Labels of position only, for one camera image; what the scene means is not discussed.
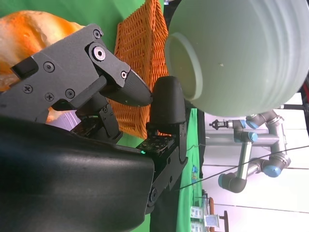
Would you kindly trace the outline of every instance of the robotic arm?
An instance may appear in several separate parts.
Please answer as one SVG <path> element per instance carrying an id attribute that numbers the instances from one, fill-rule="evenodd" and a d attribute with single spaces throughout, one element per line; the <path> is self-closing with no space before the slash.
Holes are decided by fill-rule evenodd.
<path id="1" fill-rule="evenodd" d="M 185 167 L 177 79 L 161 77 L 151 93 L 102 35 L 89 25 L 12 68 L 20 82 L 0 94 L 1 231 L 130 231 Z M 151 104 L 137 148 L 115 144 L 122 132 L 105 97 Z M 77 110 L 81 123 L 72 131 L 45 125 L 49 107 Z"/>

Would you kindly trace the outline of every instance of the white wall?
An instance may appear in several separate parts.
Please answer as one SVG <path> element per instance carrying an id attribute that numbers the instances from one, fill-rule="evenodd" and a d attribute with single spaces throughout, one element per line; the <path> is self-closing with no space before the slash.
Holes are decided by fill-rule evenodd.
<path id="1" fill-rule="evenodd" d="M 287 103 L 301 104 L 300 94 Z M 303 111 L 276 112 L 285 119 L 287 148 L 309 145 Z M 205 115 L 206 133 L 233 133 L 208 126 L 215 119 L 223 118 Z M 260 132 L 267 132 L 267 128 L 259 128 L 257 133 Z M 204 178 L 238 165 L 240 149 L 240 146 L 206 146 Z M 252 157 L 266 154 L 269 151 L 265 148 L 253 147 Z M 270 178 L 263 173 L 250 176 L 245 190 L 238 194 L 220 188 L 218 177 L 203 182 L 203 188 L 217 204 L 216 213 L 223 215 L 227 210 L 230 232 L 309 232 L 309 148 L 288 151 L 288 155 L 291 165 L 279 177 Z M 223 228 L 222 224 L 216 231 L 222 232 Z"/>

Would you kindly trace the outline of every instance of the bread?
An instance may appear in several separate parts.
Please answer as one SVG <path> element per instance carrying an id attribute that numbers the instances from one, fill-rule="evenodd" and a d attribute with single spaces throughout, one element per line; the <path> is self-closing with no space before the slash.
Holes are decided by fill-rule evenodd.
<path id="1" fill-rule="evenodd" d="M 46 12 L 20 11 L 0 18 L 0 91 L 18 82 L 11 67 L 83 26 Z M 49 109 L 47 122 L 63 112 Z"/>

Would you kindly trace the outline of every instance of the orange wicker basket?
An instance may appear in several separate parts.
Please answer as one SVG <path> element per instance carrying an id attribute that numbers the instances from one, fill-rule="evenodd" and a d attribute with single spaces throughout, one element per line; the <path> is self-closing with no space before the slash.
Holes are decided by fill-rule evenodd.
<path id="1" fill-rule="evenodd" d="M 156 80 L 168 75 L 164 44 L 168 29 L 159 0 L 146 2 L 118 25 L 115 55 L 126 62 L 152 91 Z M 130 107 L 110 101 L 120 129 L 145 139 L 150 106 Z"/>

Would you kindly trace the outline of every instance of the frosted glass bowl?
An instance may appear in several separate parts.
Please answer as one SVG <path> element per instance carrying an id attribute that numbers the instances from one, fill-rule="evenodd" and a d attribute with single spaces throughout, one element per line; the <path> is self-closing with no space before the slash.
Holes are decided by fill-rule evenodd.
<path id="1" fill-rule="evenodd" d="M 185 98 L 216 116 L 287 102 L 309 69 L 306 0 L 182 0 L 165 45 Z"/>

